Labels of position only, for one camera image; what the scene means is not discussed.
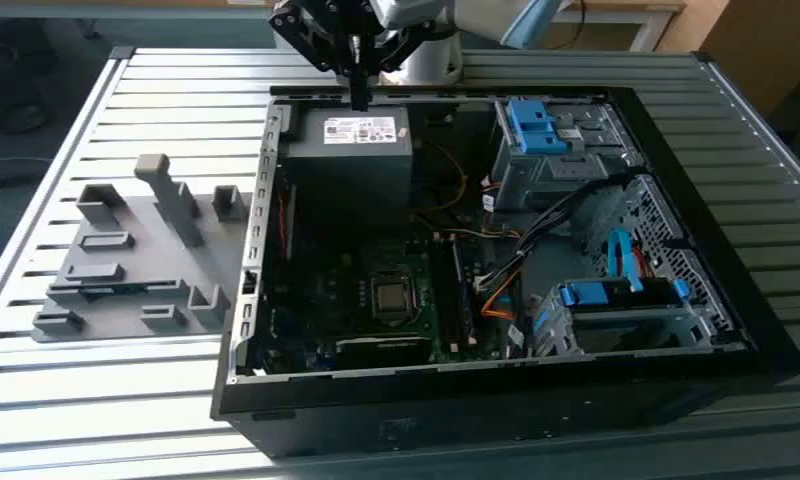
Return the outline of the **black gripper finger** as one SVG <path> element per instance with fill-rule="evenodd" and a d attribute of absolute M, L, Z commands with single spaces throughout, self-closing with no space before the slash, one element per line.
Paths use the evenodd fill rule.
<path fill-rule="evenodd" d="M 357 110 L 357 61 L 353 49 L 357 10 L 346 3 L 276 3 L 269 25 L 321 72 L 346 81 L 350 108 Z"/>
<path fill-rule="evenodd" d="M 436 38 L 434 27 L 405 27 L 378 42 L 373 34 L 358 36 L 357 46 L 357 110 L 366 111 L 372 100 L 370 79 L 393 72 L 425 41 Z"/>

